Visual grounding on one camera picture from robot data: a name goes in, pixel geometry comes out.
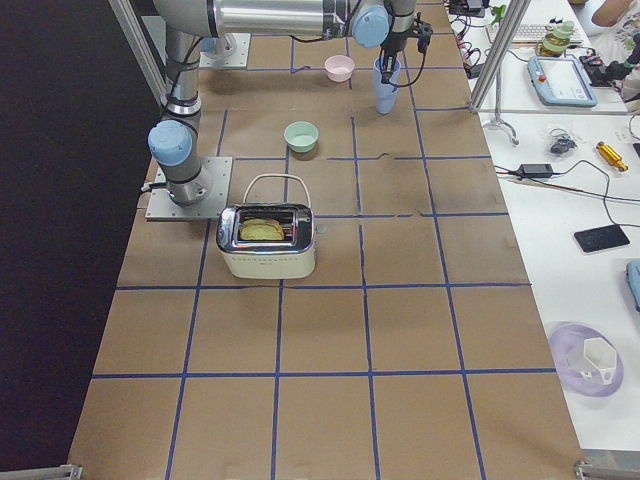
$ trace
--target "toaster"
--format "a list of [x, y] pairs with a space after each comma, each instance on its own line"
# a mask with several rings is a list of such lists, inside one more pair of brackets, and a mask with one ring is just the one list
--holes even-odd
[[[246, 203], [255, 183], [266, 177], [290, 178], [300, 182], [307, 205], [297, 203]], [[240, 278], [303, 278], [316, 265], [315, 227], [311, 197], [307, 186], [295, 175], [266, 173], [258, 175], [247, 187], [242, 204], [226, 207], [220, 214], [216, 243], [233, 275]], [[277, 240], [243, 239], [243, 226], [250, 220], [276, 221], [283, 233]]]

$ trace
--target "bowl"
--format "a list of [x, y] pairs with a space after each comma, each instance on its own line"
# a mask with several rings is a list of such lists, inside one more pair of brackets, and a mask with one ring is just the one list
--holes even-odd
[[293, 122], [285, 128], [284, 139], [292, 151], [306, 153], [311, 151], [318, 141], [318, 128], [309, 122]]
[[356, 68], [356, 62], [346, 55], [334, 55], [324, 62], [324, 69], [327, 71], [327, 77], [334, 82], [346, 82], [351, 78], [353, 70]]

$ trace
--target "blue plastic cup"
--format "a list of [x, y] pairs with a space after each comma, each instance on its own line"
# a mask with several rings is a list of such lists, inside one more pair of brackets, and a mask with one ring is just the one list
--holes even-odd
[[[391, 83], [398, 83], [400, 76], [400, 60], [396, 60], [393, 66], [393, 75], [391, 75]], [[373, 88], [376, 92], [376, 110], [382, 115], [389, 113], [398, 99], [398, 87], [382, 83], [382, 73], [380, 73], [380, 59], [377, 58], [373, 63]]]

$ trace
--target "blue joint cap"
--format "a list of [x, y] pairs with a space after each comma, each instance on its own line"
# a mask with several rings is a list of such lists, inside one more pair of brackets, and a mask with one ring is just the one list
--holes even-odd
[[389, 14], [382, 5], [365, 8], [353, 23], [353, 38], [365, 48], [384, 42], [389, 34]]
[[193, 140], [189, 129], [175, 120], [165, 120], [149, 132], [149, 150], [165, 167], [175, 167], [191, 154]]
[[216, 39], [215, 38], [203, 38], [202, 42], [200, 42], [200, 51], [201, 52], [213, 52], [213, 49], [216, 48]]

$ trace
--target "smartphone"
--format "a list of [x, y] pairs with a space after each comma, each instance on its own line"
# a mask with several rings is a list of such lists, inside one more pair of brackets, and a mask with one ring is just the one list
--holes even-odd
[[630, 243], [620, 225], [615, 224], [582, 230], [574, 233], [573, 236], [578, 241], [582, 251], [586, 253], [621, 247], [622, 245], [629, 245]]

